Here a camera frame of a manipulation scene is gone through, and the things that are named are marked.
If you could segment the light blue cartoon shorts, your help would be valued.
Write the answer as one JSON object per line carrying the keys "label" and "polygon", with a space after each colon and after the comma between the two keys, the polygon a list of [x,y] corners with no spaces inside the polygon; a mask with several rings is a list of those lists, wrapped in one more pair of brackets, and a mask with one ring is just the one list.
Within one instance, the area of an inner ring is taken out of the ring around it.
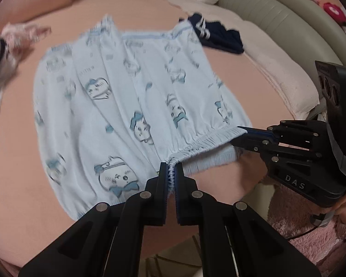
{"label": "light blue cartoon shorts", "polygon": [[169,31],[119,31],[106,16],[50,48],[33,88],[39,152],[63,210],[78,220],[116,205],[168,165],[188,175],[231,163],[251,121],[213,72],[189,21]]}

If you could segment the beige bed blanket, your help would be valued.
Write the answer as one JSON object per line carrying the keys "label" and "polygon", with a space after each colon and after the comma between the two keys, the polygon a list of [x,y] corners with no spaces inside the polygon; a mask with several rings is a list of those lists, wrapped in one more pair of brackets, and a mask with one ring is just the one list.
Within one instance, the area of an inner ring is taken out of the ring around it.
{"label": "beige bed blanket", "polygon": [[166,0],[191,15],[201,14],[206,21],[219,21],[226,29],[239,31],[244,54],[276,90],[294,119],[306,119],[319,105],[316,86],[309,75],[262,29],[244,21],[236,13],[198,0]]}

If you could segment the pink fluffy rug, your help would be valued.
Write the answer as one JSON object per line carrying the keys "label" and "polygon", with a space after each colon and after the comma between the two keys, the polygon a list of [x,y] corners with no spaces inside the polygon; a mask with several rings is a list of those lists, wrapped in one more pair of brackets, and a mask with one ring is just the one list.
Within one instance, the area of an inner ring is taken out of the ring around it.
{"label": "pink fluffy rug", "polygon": [[291,244],[317,266],[322,276],[331,274],[346,255],[346,224],[334,216],[326,227],[306,233],[313,228],[308,200],[269,177],[263,183],[275,189],[268,223],[285,238],[301,235]]}

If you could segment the grey padded headboard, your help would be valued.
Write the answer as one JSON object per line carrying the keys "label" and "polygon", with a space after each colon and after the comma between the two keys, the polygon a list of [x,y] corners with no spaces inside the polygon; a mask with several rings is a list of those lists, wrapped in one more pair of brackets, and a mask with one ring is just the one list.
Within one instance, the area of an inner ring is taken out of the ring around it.
{"label": "grey padded headboard", "polygon": [[262,29],[308,74],[315,61],[346,66],[346,34],[310,0],[219,0]]}

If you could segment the navy striped folded garment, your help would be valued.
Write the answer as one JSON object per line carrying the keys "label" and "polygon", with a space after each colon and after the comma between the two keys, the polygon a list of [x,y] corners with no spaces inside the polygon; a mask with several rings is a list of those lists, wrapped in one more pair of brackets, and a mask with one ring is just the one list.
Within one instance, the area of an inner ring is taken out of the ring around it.
{"label": "navy striped folded garment", "polygon": [[207,21],[198,12],[188,17],[186,21],[190,22],[193,29],[187,36],[188,42],[200,43],[202,46],[233,54],[244,52],[239,31],[226,29],[220,21]]}

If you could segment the pink patterned garment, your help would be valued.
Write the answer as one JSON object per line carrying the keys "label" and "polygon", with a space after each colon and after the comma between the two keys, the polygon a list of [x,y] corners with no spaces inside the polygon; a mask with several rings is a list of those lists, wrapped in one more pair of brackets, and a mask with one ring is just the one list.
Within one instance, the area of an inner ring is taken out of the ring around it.
{"label": "pink patterned garment", "polygon": [[52,32],[50,26],[35,23],[6,24],[0,34],[9,49],[10,54],[20,60],[31,45],[44,39]]}

